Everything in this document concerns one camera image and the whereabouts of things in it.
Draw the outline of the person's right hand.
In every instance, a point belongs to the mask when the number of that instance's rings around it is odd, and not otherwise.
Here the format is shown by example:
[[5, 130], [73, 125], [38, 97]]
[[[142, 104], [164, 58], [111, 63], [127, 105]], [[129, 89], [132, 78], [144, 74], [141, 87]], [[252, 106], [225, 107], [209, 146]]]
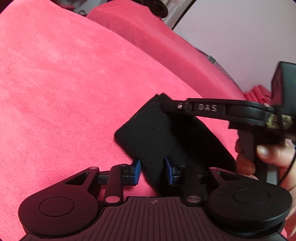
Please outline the person's right hand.
[[[236, 141], [235, 151], [238, 154], [236, 158], [237, 173], [255, 178], [255, 164], [244, 156], [240, 140]], [[288, 170], [295, 155], [295, 149], [292, 147], [291, 141], [286, 141], [281, 145], [259, 145], [256, 148], [256, 153], [261, 161], [277, 166], [281, 177]], [[281, 187], [288, 190], [292, 196], [292, 209], [285, 221], [285, 231], [288, 240], [295, 240], [295, 165], [292, 166], [281, 183]]]

